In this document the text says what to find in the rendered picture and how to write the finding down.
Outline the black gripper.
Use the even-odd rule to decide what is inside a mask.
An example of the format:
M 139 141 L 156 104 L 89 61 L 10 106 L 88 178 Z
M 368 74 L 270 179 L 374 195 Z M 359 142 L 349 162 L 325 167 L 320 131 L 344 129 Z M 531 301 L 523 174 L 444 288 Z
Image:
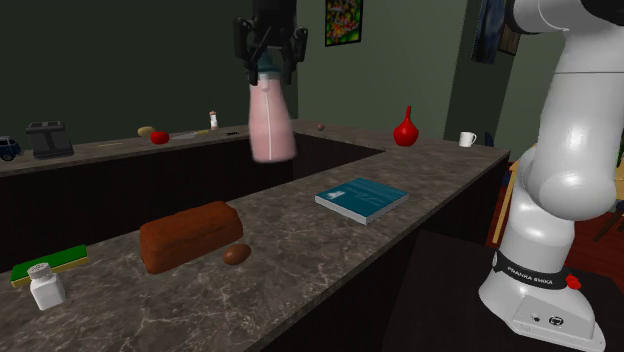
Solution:
M 248 81 L 258 83 L 258 62 L 267 46 L 280 48 L 282 81 L 292 83 L 298 63 L 305 60 L 308 29 L 295 28 L 296 0 L 252 0 L 252 18 L 233 21 L 234 53 L 243 61 Z

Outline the dark robot stand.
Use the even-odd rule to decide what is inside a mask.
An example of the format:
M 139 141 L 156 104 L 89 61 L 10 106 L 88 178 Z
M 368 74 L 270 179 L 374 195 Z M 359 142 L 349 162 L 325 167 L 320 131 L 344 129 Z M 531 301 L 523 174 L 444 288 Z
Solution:
M 493 250 L 421 231 L 382 352 L 579 352 L 514 333 L 481 302 Z

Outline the black toaster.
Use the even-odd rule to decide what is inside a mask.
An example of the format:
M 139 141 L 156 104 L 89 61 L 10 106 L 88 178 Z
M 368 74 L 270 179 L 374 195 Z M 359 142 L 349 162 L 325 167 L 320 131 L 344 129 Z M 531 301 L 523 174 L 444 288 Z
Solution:
M 65 124 L 61 121 L 32 122 L 25 133 L 35 159 L 43 160 L 74 154 Z

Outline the red vase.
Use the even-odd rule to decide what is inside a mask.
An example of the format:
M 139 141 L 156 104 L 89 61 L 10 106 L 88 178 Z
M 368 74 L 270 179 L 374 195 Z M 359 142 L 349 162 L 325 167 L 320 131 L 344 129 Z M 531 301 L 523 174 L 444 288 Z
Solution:
M 411 120 L 412 107 L 406 108 L 406 115 L 401 124 L 399 124 L 394 132 L 393 137 L 398 146 L 410 147 L 419 137 L 419 130 L 415 127 Z

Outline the dark framed wall picture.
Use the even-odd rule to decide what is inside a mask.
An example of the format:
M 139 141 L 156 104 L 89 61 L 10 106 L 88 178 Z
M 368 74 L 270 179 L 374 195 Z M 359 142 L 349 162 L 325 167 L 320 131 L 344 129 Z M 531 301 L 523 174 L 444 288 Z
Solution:
M 498 50 L 500 52 L 515 56 L 518 50 L 521 34 L 514 32 L 507 24 L 504 24 L 501 31 Z

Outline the blue toy car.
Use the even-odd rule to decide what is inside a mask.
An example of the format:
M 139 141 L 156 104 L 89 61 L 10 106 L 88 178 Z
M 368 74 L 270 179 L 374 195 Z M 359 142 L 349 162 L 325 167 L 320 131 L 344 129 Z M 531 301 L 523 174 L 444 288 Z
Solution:
M 0 158 L 10 162 L 17 156 L 21 156 L 23 151 L 14 137 L 0 136 Z

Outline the blue wall picture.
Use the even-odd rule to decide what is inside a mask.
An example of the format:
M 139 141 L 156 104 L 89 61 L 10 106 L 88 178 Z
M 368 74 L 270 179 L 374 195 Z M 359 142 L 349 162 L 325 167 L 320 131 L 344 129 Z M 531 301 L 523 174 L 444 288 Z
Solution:
M 505 19 L 505 0 L 480 0 L 471 61 L 493 64 Z

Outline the brown egg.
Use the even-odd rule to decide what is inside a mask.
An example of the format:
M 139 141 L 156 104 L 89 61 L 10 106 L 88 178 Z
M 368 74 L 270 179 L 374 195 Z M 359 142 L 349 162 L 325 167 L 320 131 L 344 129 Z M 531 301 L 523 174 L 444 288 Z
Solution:
M 248 244 L 233 244 L 225 250 L 222 259 L 227 265 L 239 265 L 249 258 L 251 252 L 252 249 Z

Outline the pink bottle with teal cap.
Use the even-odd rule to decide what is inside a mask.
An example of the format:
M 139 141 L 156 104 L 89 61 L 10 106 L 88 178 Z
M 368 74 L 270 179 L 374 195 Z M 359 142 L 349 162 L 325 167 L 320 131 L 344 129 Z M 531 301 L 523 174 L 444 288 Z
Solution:
M 258 163 L 284 162 L 297 153 L 280 77 L 280 69 L 264 52 L 258 61 L 258 83 L 249 86 L 250 145 Z

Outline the teal book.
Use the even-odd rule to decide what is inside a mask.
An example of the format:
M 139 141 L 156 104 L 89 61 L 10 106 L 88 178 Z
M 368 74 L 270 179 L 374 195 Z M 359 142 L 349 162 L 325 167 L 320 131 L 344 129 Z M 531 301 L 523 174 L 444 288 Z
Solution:
M 409 193 L 364 178 L 315 195 L 315 202 L 360 224 L 368 225 L 409 199 Z

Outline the colourful wall picture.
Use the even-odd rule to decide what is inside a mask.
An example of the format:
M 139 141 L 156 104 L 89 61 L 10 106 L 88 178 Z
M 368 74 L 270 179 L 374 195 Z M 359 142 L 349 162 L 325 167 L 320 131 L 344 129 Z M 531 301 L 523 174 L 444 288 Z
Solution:
M 361 41 L 363 0 L 325 0 L 325 46 Z

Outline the brown bread loaf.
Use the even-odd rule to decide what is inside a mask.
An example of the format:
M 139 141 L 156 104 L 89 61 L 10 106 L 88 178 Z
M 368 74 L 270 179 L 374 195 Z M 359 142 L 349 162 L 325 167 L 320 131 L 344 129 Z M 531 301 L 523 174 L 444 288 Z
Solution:
M 160 274 L 243 236 L 237 211 L 223 201 L 177 212 L 140 227 L 140 255 L 150 274 Z

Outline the white shaker bottle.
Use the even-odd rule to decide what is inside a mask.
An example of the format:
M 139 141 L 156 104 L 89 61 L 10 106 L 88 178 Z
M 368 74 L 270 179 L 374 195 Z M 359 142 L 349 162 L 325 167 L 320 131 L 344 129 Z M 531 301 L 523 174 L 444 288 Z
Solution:
M 41 311 L 62 304 L 66 300 L 60 278 L 47 262 L 30 267 L 27 273 L 31 279 L 30 291 Z

